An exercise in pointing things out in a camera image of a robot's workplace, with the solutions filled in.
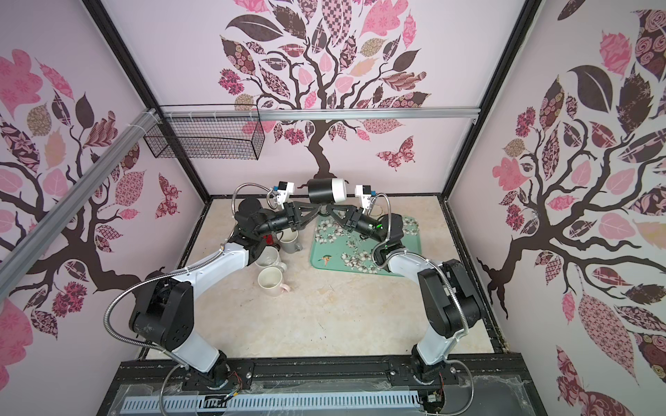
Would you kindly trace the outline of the light grey mug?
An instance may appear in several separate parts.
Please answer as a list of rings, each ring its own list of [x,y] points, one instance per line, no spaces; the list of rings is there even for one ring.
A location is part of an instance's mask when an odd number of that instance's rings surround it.
[[[303,246],[299,241],[299,232],[291,229],[284,230],[279,233],[279,245],[285,253],[294,254],[302,251]]]

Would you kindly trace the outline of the white and black mug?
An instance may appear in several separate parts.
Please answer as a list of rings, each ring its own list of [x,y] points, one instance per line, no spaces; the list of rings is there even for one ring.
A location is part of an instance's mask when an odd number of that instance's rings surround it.
[[[338,178],[312,179],[307,182],[312,204],[338,204],[347,199],[346,181]]]

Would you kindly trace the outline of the cream beige mug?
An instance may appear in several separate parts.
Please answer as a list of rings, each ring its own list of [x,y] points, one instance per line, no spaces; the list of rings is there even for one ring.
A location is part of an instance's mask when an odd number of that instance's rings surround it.
[[[276,267],[282,272],[286,272],[288,266],[280,257],[279,250],[273,246],[266,246],[261,255],[255,261],[255,265],[260,269]]]

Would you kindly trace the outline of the pale pink mug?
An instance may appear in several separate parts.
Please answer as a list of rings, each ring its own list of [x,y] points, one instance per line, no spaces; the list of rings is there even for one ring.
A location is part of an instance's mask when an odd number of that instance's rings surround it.
[[[277,297],[291,292],[291,287],[284,281],[284,273],[278,267],[261,270],[257,283],[268,296]]]

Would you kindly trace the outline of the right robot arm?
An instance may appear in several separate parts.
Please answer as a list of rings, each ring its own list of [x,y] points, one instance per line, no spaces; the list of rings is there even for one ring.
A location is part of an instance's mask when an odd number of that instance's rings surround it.
[[[418,284],[429,327],[411,353],[417,382],[429,385],[453,367],[449,355],[482,319],[480,295],[461,261],[435,263],[403,243],[403,219],[396,213],[371,218],[351,205],[327,205],[326,214],[347,232],[376,241],[370,259],[377,268]]]

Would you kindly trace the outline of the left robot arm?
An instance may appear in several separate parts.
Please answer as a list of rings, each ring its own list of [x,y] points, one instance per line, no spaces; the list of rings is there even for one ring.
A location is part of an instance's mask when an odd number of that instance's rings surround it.
[[[302,230],[322,207],[296,201],[272,211],[257,199],[244,199],[234,215],[231,237],[221,249],[195,263],[194,271],[161,276],[138,289],[129,328],[199,373],[208,384],[222,386],[230,373],[227,357],[194,329],[196,299],[232,273],[256,263],[267,252],[267,236]]]

